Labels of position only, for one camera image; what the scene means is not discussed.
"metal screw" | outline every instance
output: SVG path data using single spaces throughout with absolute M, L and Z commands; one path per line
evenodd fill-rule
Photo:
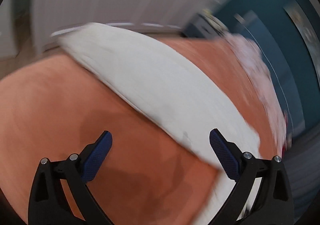
M 72 155 L 70 155 L 70 157 L 69 157 L 69 159 L 70 159 L 71 161 L 77 160 L 77 158 L 78 158 L 78 155 L 77 155 L 77 154 L 72 154 Z
M 243 156 L 244 156 L 244 158 L 251 159 L 252 154 L 249 153 L 249 152 L 244 152 L 244 153 L 243 153 Z
M 275 156 L 273 159 L 278 163 L 281 162 L 281 157 L 280 156 Z
M 42 158 L 40 163 L 41 164 L 46 164 L 48 162 L 48 158 Z

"black clamp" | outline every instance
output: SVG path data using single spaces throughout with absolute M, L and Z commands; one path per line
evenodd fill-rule
M 217 129 L 210 133 L 210 144 L 228 177 L 236 182 L 224 205 L 209 225 L 292 225 L 293 200 L 284 165 L 279 156 L 256 159 L 227 142 Z M 93 180 L 112 145 L 112 136 L 104 133 L 94 143 L 64 161 L 43 158 L 32 184 L 29 225 L 112 225 L 95 201 L 86 183 Z M 255 178 L 262 177 L 249 214 L 237 220 Z M 70 191 L 85 220 L 73 215 L 60 179 L 67 180 Z

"orange cushion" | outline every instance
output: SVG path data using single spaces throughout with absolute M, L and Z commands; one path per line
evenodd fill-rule
M 0 82 L 0 187 L 27 221 L 39 161 L 64 160 L 108 130 L 113 146 L 93 196 L 116 225 L 188 224 L 217 170 L 175 143 L 67 55 L 55 55 Z M 81 217 L 70 193 L 73 212 Z

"pink fabric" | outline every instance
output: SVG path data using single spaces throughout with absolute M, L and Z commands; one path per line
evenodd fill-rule
M 254 41 L 248 41 L 241 35 L 227 34 L 226 39 L 247 73 L 259 100 L 267 112 L 277 151 L 281 156 L 285 144 L 286 124 L 271 81 L 270 72 L 262 61 L 261 51 Z

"textured blue pad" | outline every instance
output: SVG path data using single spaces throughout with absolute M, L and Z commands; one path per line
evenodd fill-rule
M 239 163 L 228 149 L 226 144 L 228 142 L 223 137 L 220 137 L 215 130 L 210 132 L 209 140 L 210 145 L 218 157 L 227 176 L 231 180 L 235 180 L 237 182 L 240 178 Z
M 84 183 L 94 179 L 111 146 L 112 135 L 110 132 L 106 132 L 100 141 L 95 145 L 95 148 L 82 166 L 83 172 L 81 178 Z

